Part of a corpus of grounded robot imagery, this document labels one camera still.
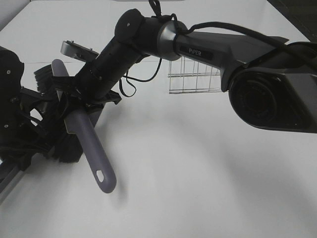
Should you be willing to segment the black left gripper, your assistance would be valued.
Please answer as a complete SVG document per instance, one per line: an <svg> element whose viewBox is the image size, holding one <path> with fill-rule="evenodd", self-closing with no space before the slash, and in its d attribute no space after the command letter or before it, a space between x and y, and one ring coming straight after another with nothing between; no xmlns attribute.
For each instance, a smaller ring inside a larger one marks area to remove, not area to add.
<svg viewBox="0 0 317 238"><path fill-rule="evenodd" d="M56 96L27 88L0 88L0 160L25 170L39 153L57 157L64 124L54 107Z"/></svg>

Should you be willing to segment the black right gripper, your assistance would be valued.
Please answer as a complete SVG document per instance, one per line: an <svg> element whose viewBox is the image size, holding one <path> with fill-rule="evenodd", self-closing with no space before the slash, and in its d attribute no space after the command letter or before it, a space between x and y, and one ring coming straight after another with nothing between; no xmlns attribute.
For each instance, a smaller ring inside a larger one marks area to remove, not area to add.
<svg viewBox="0 0 317 238"><path fill-rule="evenodd" d="M86 112L102 110L106 103L118 104L121 96L112 90L115 81L96 79L93 76L54 76L56 90L54 107L58 112L73 112L83 109Z"/></svg>

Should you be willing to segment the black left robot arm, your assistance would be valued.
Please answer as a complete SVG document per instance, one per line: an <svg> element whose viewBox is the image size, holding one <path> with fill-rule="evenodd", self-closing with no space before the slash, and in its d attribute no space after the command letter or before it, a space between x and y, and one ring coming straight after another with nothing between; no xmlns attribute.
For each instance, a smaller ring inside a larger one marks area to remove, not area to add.
<svg viewBox="0 0 317 238"><path fill-rule="evenodd" d="M35 154L48 154L64 131L51 65L35 71L36 91L21 85L23 72L24 63L17 54L1 47L0 158L22 171Z"/></svg>

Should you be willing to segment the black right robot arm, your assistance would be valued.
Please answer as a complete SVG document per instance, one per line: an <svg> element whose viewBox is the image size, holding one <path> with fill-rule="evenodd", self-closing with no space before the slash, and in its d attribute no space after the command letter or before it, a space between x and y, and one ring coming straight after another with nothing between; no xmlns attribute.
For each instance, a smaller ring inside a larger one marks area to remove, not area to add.
<svg viewBox="0 0 317 238"><path fill-rule="evenodd" d="M288 43L230 23L187 28L174 15L144 17L137 9L128 10L101 53L86 55L75 76L55 76L53 85L82 103L101 104L118 80L148 56L186 57L219 69L221 90L253 127L317 131L316 44Z"/></svg>

